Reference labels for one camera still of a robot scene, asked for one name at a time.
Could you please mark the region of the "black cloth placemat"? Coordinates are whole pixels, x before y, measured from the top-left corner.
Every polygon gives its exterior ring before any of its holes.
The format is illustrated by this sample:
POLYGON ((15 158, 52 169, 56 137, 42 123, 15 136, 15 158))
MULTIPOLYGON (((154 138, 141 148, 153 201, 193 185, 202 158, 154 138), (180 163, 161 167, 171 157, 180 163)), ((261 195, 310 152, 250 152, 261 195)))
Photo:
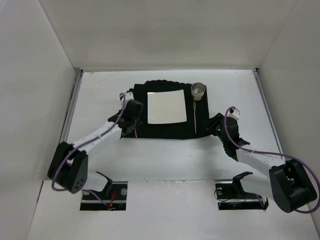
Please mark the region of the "black cloth placemat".
POLYGON ((193 99, 190 83, 180 83, 168 80, 149 80, 144 84, 135 84, 129 91, 133 92, 134 99, 143 103, 140 121, 137 127, 137 137, 141 139, 189 140, 209 136, 206 130, 206 121, 209 120, 208 95, 204 93, 202 100, 196 102, 196 127, 194 127, 193 99), (147 93, 184 91, 187 121, 173 124, 148 124, 147 123, 147 93))

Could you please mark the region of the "silver table knife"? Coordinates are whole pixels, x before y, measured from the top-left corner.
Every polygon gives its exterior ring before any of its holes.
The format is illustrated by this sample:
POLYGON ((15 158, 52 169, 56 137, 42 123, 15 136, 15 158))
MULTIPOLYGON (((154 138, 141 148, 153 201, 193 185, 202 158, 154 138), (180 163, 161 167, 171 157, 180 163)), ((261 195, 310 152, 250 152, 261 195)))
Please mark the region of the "silver table knife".
POLYGON ((193 100, 193 119, 194 119, 194 133, 197 134, 197 118, 196 118, 196 108, 197 104, 193 100))

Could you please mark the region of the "square white plate black rim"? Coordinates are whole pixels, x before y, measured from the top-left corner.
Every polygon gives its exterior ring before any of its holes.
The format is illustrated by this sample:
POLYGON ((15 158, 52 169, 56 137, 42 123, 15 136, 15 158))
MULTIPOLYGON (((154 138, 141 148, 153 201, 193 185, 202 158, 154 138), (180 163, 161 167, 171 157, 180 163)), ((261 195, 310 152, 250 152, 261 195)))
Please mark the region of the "square white plate black rim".
POLYGON ((187 111, 183 90, 147 93, 148 124, 164 125, 186 121, 187 111))

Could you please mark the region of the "metal cup with paper sleeve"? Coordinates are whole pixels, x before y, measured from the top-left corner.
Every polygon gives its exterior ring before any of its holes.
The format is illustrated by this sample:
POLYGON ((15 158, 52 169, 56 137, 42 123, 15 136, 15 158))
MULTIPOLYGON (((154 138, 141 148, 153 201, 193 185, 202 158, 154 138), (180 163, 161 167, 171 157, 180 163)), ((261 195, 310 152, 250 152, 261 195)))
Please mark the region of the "metal cup with paper sleeve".
POLYGON ((191 85, 191 96, 194 101, 200 101, 206 91, 206 86, 201 82, 196 82, 191 85))

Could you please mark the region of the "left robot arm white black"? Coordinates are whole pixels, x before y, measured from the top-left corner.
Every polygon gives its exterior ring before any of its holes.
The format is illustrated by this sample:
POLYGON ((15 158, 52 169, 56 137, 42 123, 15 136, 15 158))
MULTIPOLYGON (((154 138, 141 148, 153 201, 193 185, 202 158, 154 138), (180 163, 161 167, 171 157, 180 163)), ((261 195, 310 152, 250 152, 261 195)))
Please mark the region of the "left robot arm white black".
POLYGON ((122 104, 121 110, 111 116, 100 128, 73 143, 65 141, 56 147, 47 177, 60 185, 62 191, 75 194, 79 191, 95 191, 108 194, 112 180, 102 173, 89 172, 89 160, 106 148, 134 131, 141 123, 143 104, 130 99, 122 104))

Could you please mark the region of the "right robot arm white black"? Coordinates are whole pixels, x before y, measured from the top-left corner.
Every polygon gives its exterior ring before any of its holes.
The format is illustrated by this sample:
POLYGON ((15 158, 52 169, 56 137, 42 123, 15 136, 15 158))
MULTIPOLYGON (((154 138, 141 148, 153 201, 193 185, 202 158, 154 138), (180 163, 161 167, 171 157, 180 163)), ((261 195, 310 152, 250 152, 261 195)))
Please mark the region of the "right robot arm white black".
POLYGON ((204 127, 222 142, 225 153, 233 160, 246 164, 264 175, 260 178, 251 171, 233 177, 240 194, 256 194, 272 199, 285 213, 301 212, 300 207, 318 201, 308 173, 320 183, 313 170, 302 160, 293 156, 258 151, 239 134, 237 109, 231 107, 225 114, 218 113, 204 122, 204 127))

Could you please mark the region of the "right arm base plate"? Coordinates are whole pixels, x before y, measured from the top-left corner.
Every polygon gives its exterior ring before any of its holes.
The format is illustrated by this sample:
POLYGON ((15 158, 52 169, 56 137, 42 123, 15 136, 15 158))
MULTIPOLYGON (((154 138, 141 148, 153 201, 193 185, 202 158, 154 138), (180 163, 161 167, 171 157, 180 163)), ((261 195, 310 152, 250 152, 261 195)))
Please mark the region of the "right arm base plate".
POLYGON ((269 200, 255 193, 244 192, 235 182, 215 183, 214 197, 220 211, 262 210, 269 207, 269 200))

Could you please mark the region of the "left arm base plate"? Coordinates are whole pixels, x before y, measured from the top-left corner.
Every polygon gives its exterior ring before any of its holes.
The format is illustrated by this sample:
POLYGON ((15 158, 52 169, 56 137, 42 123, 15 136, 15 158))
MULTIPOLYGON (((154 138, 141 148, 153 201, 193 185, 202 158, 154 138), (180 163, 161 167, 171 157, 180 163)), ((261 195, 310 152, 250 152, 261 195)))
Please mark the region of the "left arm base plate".
POLYGON ((95 192, 95 194, 104 204, 92 193, 84 192, 81 197, 80 211, 125 211, 127 207, 128 182, 114 182, 108 196, 103 196, 100 192, 95 192))

